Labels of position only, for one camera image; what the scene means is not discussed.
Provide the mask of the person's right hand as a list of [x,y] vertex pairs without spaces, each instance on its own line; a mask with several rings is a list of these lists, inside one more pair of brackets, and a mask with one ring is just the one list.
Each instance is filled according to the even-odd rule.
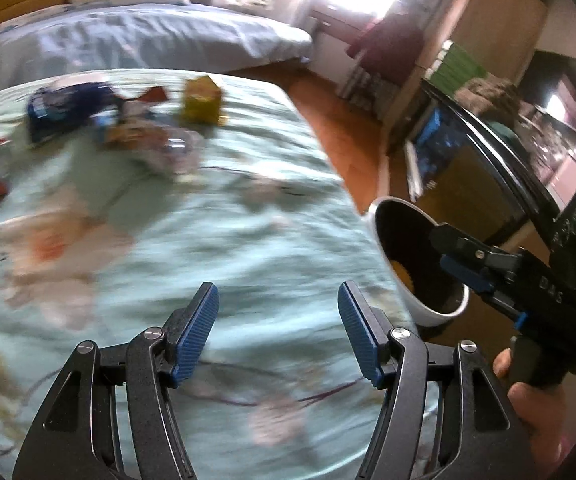
[[566,400],[561,386],[545,390],[515,382],[508,399],[530,434],[532,451],[540,462],[556,462],[562,452]]

